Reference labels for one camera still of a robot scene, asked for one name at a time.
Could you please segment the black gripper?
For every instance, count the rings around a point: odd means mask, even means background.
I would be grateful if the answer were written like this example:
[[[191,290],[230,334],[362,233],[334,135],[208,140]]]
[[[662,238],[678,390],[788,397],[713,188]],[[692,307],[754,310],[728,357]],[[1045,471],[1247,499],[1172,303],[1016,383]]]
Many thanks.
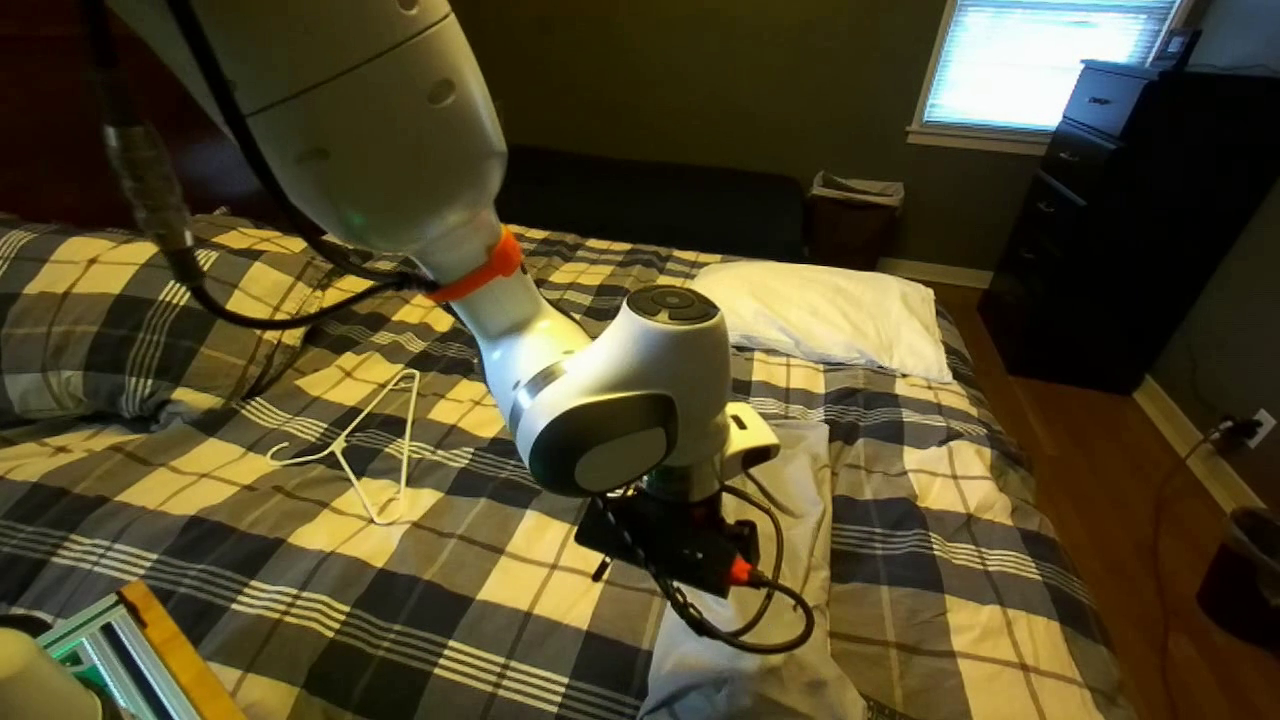
[[[760,563],[754,523],[724,518],[721,499],[594,497],[575,539],[713,596],[753,583]]]

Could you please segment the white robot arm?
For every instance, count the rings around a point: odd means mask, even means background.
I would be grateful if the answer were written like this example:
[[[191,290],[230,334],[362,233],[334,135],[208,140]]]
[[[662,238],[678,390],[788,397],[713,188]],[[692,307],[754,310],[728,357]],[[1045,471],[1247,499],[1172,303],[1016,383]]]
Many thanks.
[[[334,253],[384,256],[455,310],[528,477],[588,502],[588,548],[702,593],[760,579],[754,536],[721,516],[721,489],[776,436],[728,397],[724,310],[646,285],[583,332],[541,295],[494,217],[508,146],[449,0],[81,9],[96,41],[144,37]]]

